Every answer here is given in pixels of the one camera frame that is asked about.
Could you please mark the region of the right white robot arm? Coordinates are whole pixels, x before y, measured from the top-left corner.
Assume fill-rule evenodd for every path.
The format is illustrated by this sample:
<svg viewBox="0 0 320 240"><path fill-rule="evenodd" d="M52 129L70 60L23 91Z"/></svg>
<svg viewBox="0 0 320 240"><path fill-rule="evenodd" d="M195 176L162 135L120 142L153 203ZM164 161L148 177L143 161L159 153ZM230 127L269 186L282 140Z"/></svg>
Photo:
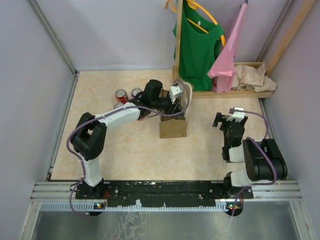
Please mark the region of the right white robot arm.
<svg viewBox="0 0 320 240"><path fill-rule="evenodd" d="M223 192L229 198L235 198L241 188L254 185L272 185L285 180L288 167L273 138L263 137L255 141L251 137L243 138L249 113L242 108L230 110L230 115L216 113L212 126L223 132L222 158L227 163L244 163L240 170L229 172L223 179Z"/></svg>

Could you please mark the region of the red green soda can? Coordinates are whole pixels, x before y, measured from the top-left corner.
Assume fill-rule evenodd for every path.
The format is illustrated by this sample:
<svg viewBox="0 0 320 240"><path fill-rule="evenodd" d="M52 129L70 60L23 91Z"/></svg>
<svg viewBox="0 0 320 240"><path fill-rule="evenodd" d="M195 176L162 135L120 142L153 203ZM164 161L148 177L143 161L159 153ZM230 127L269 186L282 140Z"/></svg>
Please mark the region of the red green soda can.
<svg viewBox="0 0 320 240"><path fill-rule="evenodd" d="M137 121L143 121L146 117L143 116L143 117L140 117Z"/></svg>

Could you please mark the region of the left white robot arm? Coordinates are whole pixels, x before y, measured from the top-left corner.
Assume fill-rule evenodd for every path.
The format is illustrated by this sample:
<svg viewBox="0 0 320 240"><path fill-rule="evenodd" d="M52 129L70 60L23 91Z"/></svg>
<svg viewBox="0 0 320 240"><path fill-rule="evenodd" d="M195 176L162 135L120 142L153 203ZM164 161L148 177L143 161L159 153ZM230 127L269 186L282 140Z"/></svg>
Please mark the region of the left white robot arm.
<svg viewBox="0 0 320 240"><path fill-rule="evenodd" d="M186 113L188 106L181 106L180 98L183 95L189 97L190 94L182 81L176 80L166 95L163 92L162 82L151 79L143 91L121 107L98 115L86 112L80 117L76 128L66 140L66 148L80 161L83 174L79 184L86 188L88 195L97 199L104 192L99 156L108 132L141 120L150 113L169 118Z"/></svg>

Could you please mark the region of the purple soda can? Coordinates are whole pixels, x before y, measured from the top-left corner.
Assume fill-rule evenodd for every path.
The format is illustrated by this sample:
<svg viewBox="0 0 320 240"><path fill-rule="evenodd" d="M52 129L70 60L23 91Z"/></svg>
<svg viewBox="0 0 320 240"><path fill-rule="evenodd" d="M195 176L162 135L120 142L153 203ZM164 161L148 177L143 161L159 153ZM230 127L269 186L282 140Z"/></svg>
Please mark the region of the purple soda can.
<svg viewBox="0 0 320 240"><path fill-rule="evenodd" d="M114 105L114 109L117 109L117 108L120 108L122 107L124 104L122 102L117 102L115 105Z"/></svg>
<svg viewBox="0 0 320 240"><path fill-rule="evenodd" d="M134 88L131 91L131 97L134 99L140 92L142 92L142 90L140 88Z"/></svg>

